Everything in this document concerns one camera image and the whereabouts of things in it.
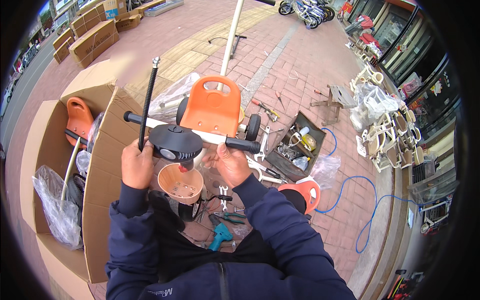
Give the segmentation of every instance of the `green-handled pliers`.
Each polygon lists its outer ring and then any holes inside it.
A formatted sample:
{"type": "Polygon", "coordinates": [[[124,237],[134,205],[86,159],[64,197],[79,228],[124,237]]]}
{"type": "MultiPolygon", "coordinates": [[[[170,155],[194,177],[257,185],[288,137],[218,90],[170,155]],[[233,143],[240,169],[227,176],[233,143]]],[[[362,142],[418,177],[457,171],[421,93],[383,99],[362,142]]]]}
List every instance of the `green-handled pliers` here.
{"type": "Polygon", "coordinates": [[[240,221],[240,220],[233,220],[233,219],[230,219],[228,216],[237,216],[237,217],[240,217],[240,218],[246,218],[246,216],[243,216],[243,215],[239,215],[237,213],[223,213],[223,212],[214,212],[213,213],[215,216],[217,217],[220,217],[228,222],[231,222],[231,223],[240,223],[240,224],[245,224],[245,222],[243,221],[240,221]]]}

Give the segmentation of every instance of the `hand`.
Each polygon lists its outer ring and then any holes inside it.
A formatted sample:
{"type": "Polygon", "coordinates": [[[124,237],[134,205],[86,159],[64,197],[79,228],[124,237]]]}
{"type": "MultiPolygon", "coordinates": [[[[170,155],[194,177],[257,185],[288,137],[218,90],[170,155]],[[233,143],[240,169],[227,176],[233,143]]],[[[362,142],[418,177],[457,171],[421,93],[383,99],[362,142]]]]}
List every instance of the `hand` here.
{"type": "Polygon", "coordinates": [[[140,152],[138,139],[123,149],[121,154],[121,176],[125,185],[143,190],[148,188],[153,176],[153,145],[145,137],[144,149],[140,152]]]}
{"type": "Polygon", "coordinates": [[[241,184],[252,173],[243,151],[227,148],[225,143],[218,146],[204,143],[204,148],[209,149],[202,158],[205,167],[217,168],[229,187],[234,188],[241,184]]]}

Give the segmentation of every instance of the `orange seat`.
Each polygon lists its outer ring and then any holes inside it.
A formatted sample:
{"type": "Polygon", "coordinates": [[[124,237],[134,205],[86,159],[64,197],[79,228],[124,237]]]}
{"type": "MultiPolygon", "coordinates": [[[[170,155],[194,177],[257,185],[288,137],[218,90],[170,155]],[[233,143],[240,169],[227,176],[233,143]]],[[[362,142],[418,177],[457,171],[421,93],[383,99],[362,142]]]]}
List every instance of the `orange seat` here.
{"type": "MultiPolygon", "coordinates": [[[[87,104],[85,104],[85,102],[79,97],[72,97],[67,101],[67,111],[67,129],[88,140],[88,133],[92,127],[93,117],[87,104]]],[[[67,134],[66,136],[70,144],[75,146],[77,140],[67,134]]],[[[87,146],[80,144],[80,148],[85,149],[87,146]]]]}
{"type": "Polygon", "coordinates": [[[304,198],[305,201],[307,202],[307,209],[305,210],[305,214],[308,214],[315,208],[317,208],[318,204],[320,203],[320,188],[318,187],[318,184],[315,181],[305,181],[302,183],[298,184],[282,184],[281,186],[278,187],[278,190],[295,190],[299,192],[304,198]],[[317,198],[312,200],[312,195],[310,194],[310,191],[314,189],[317,198]]]}
{"type": "Polygon", "coordinates": [[[225,76],[207,75],[193,84],[180,126],[203,132],[218,131],[234,137],[239,115],[240,90],[235,82],[225,76]],[[205,89],[204,84],[209,81],[225,84],[230,93],[205,89]]]}

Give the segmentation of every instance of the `jacket zipper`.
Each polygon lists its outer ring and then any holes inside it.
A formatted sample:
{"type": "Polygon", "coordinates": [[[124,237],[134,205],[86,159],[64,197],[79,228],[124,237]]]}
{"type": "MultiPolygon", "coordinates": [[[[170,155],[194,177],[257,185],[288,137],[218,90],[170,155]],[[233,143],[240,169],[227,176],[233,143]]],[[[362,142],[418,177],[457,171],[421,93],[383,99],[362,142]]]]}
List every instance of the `jacket zipper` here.
{"type": "Polygon", "coordinates": [[[227,279],[225,278],[225,267],[223,263],[218,264],[218,269],[220,271],[220,294],[222,296],[222,300],[228,300],[228,289],[227,289],[227,279]]]}

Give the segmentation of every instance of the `black pants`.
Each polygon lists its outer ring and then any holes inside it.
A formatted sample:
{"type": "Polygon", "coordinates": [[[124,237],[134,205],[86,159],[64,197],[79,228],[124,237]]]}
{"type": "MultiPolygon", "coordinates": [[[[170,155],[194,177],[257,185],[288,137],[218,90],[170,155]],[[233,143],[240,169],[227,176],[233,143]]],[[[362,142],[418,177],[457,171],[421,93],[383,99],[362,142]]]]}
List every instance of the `black pants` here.
{"type": "MultiPolygon", "coordinates": [[[[302,213],[305,212],[305,199],[300,193],[293,190],[282,192],[300,212],[302,210],[302,213]]],[[[184,225],[171,210],[163,193],[152,191],[148,197],[154,209],[156,238],[159,243],[158,274],[160,282],[171,281],[175,277],[207,263],[265,263],[276,268],[275,252],[264,242],[259,231],[253,229],[233,253],[204,249],[192,244],[179,233],[179,230],[183,230],[184,225]]]]}

